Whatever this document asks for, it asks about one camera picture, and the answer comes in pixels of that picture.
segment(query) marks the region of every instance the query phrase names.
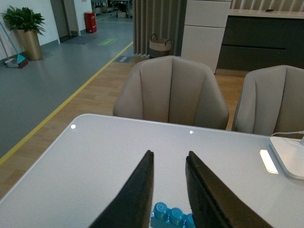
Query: broom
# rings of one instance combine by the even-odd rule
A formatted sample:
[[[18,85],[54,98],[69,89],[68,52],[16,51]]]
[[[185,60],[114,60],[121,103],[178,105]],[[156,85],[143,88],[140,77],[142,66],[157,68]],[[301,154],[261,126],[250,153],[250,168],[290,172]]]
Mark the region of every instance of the broom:
[[[3,31],[5,32],[6,36],[8,37],[10,43],[12,44],[13,48],[15,49],[16,53],[17,53],[17,64],[19,65],[19,68],[23,68],[28,63],[28,61],[22,55],[19,54],[19,52],[17,51],[17,48],[13,44],[13,41],[10,39],[10,36],[8,35],[6,29],[4,28],[1,21],[0,21],[0,25],[3,29]]]

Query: door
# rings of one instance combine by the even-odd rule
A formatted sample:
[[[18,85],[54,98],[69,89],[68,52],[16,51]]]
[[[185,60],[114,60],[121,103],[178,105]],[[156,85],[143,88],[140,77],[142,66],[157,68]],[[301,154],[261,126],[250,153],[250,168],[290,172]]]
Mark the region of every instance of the door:
[[[51,0],[59,38],[69,35],[66,10],[63,0]]]

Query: upholstered chair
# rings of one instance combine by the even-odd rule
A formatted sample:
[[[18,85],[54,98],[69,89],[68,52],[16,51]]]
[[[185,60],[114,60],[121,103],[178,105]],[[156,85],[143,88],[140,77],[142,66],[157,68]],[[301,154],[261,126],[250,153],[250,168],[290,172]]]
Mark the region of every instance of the upholstered chair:
[[[229,118],[211,69],[175,56],[136,64],[113,115],[215,129],[225,129]]]
[[[304,130],[304,70],[274,66],[249,72],[232,130],[271,135]],[[281,135],[302,138],[302,135]]]

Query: white lamp base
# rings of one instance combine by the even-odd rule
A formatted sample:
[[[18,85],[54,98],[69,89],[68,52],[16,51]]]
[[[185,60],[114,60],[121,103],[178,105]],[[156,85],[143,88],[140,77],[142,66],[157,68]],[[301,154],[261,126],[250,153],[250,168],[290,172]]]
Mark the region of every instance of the white lamp base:
[[[286,174],[304,180],[304,146],[300,140],[272,136],[270,141]]]

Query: tabletop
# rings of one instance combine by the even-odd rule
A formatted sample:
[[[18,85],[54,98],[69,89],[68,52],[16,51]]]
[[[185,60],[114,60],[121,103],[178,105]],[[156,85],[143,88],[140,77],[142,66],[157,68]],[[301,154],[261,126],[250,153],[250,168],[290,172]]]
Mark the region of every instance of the tabletop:
[[[114,199],[147,150],[154,152],[153,201],[191,213],[189,151],[276,228],[303,227],[304,181],[287,177],[269,136],[85,114],[58,136],[0,201],[5,228],[86,228]],[[278,174],[260,157],[268,150]]]

